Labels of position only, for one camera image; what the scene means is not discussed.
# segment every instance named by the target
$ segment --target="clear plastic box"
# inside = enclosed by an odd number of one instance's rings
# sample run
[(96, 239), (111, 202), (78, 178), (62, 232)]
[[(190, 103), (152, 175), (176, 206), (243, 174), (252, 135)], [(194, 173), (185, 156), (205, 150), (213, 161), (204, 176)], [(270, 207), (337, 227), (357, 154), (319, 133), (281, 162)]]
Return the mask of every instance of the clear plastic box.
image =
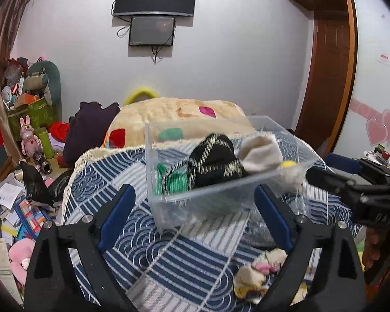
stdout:
[[(176, 154), (170, 154), (170, 148), (165, 148), (165, 145), (179, 144), (179, 150), (182, 150), (188, 140), (196, 146), (213, 132), (235, 138), (256, 135), (257, 131), (275, 134), (284, 160), (293, 160), (297, 164), (183, 193), (164, 195), (154, 192), (158, 182), (158, 163), (170, 166), (176, 163)], [(149, 123), (145, 126), (145, 145), (148, 202), (159, 233), (184, 223), (250, 210), (254, 207), (254, 190), (262, 183), (266, 183), (276, 196), (292, 191), (291, 184), (286, 182), (289, 175), (304, 175), (317, 159), (315, 152), (267, 116)]]

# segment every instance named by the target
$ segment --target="patterned bedsheet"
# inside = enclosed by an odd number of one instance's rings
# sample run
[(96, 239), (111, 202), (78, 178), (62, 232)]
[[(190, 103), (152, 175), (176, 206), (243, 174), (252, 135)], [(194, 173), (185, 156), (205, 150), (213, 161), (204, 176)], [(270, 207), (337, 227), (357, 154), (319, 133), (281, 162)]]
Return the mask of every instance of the patterned bedsheet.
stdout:
[[(323, 161), (316, 163), (326, 168)], [(254, 305), (236, 300), (232, 279), (237, 270), (261, 253), (242, 240), (248, 233), (248, 212), (187, 224), (160, 235), (147, 201), (144, 149), (120, 152), (88, 163), (75, 177), (65, 224), (95, 214), (117, 190), (129, 183), (136, 204), (115, 246), (104, 253), (114, 277), (139, 311), (250, 311)], [(311, 218), (319, 223), (350, 222), (350, 211), (339, 198), (308, 185)], [(282, 200), (294, 200), (297, 193)], [(305, 279), (312, 280), (319, 250), (315, 250)], [(97, 303), (81, 265), (78, 252), (71, 259), (84, 297)]]

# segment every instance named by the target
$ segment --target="cable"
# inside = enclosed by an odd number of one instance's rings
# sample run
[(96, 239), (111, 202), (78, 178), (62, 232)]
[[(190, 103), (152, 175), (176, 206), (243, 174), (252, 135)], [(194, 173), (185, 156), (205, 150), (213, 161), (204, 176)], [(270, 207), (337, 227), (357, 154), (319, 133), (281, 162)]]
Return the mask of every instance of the cable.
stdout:
[(158, 58), (158, 54), (159, 52), (163, 49), (163, 47), (169, 42), (169, 40), (171, 39), (171, 37), (175, 34), (175, 31), (176, 31), (176, 22), (175, 22), (175, 26), (173, 27), (173, 31), (171, 33), (171, 36), (169, 36), (169, 38), (166, 40), (165, 44), (164, 45), (161, 45), (160, 46), (160, 49), (159, 49), (159, 46), (156, 46), (156, 51), (154, 51), (155, 49), (155, 46), (152, 46), (152, 53), (155, 57), (154, 59), (154, 62), (155, 62), (155, 65), (156, 65), (156, 59)]
[[(124, 30), (124, 29), (126, 29), (126, 28), (127, 28), (127, 30), (126, 30), (123, 34), (120, 34), (120, 31), (122, 31), (122, 30)], [(126, 36), (129, 30), (130, 30), (130, 25), (121, 27), (121, 28), (117, 31), (117, 37), (122, 38), (122, 37)]]
[(117, 18), (119, 18), (119, 19), (122, 20), (122, 21), (131, 23), (131, 21), (125, 20), (125, 19), (123, 19), (121, 16), (118, 16), (118, 15), (114, 16), (114, 4), (115, 4), (115, 1), (113, 1), (113, 4), (111, 5), (111, 16), (112, 16), (112, 17), (117, 17)]

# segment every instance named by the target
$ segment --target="small monitor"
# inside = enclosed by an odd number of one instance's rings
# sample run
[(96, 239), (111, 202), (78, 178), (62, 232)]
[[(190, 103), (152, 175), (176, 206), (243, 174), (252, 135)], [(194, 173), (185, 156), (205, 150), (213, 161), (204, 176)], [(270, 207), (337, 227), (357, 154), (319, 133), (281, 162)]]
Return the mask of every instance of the small monitor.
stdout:
[(164, 45), (173, 44), (175, 18), (171, 16), (133, 16), (131, 18), (128, 45)]

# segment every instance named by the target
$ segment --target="purple cloth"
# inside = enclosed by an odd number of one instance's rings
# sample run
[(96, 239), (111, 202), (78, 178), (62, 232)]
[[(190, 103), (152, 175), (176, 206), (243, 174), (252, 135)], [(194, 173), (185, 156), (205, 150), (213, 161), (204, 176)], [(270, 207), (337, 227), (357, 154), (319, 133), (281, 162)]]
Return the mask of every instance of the purple cloth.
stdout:
[(75, 117), (69, 119), (63, 161), (73, 165), (84, 152), (101, 146), (108, 127), (119, 112), (118, 103), (103, 109), (97, 102), (81, 102)]

